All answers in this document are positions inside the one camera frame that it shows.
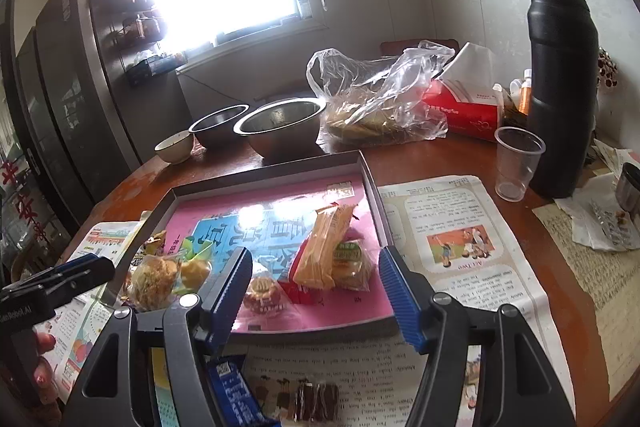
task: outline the brown tabletop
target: brown tabletop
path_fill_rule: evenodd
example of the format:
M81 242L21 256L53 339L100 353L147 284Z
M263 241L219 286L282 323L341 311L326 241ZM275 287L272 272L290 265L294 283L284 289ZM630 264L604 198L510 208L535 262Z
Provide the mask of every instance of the brown tabletop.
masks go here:
M447 174L471 174L482 180L549 297L574 385L577 423L580 427L601 425L638 372L610 403L593 301L580 288L552 238L531 211L548 201L532 190L519 203L501 200L494 191L495 145L489 142L449 134L445 139L363 152L378 186ZM152 210L171 187L261 166L262 158L244 142L219 152L204 150L196 144L190 160L176 166L167 165L156 156L95 206L62 259L68 259L96 223L135 221L144 210Z

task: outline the small bowl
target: small bowl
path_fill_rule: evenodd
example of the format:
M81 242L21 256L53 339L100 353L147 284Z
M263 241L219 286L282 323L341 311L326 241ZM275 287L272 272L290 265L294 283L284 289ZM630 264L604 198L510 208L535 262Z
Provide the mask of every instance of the small bowl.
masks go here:
M206 149L221 147L240 139L240 136L234 133L234 124L248 110L249 106L244 103L225 107L194 122L189 127L189 132L193 133L200 145Z
M189 131L180 131L162 140L156 145L155 151L162 160L176 165L191 157L191 149L193 149L193 134Z
M246 136L263 158L295 158L314 147L325 107L326 102L320 98L268 103L236 122L234 132Z

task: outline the blue gripper pad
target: blue gripper pad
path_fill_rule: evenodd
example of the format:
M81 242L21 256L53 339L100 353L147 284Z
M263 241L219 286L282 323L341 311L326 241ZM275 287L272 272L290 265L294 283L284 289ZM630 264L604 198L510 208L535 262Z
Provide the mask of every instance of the blue gripper pad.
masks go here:
M410 277L412 272L407 268L395 247L386 247L380 250L378 269L404 341L414 346L418 353L424 355L427 353L427 338L422 333L420 326L422 307L418 304L406 281L406 277Z
M238 265L228 274L227 282L211 311L211 327L206 340L210 353L215 353L220 346L226 344L242 304L242 298L249 286L253 269L254 262L251 254L245 250ZM227 275L226 269L223 269L218 277L223 278L225 275Z

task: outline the stainless steel bowl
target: stainless steel bowl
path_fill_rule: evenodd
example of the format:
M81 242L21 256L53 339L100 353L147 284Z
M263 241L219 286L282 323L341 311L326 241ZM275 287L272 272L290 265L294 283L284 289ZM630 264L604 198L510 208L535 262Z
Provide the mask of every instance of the stainless steel bowl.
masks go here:
M225 107L200 118L189 127L200 144L206 149L215 149L238 140L240 136L234 133L234 124L249 110L246 104Z
M268 103L236 122L234 131L246 136L260 156L295 158L313 149L320 132L319 98L290 98Z

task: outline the hand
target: hand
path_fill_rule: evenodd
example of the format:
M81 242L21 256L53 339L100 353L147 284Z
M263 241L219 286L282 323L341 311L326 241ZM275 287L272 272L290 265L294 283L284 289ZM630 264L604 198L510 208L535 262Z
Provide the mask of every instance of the hand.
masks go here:
M56 346L56 338L49 333L35 333L38 354L42 355L51 351ZM36 419L47 427L54 427L60 423L62 413L56 402L58 390L53 381L53 370L44 357L40 357L38 366L33 372L33 378L38 386L38 394L42 406L31 410Z

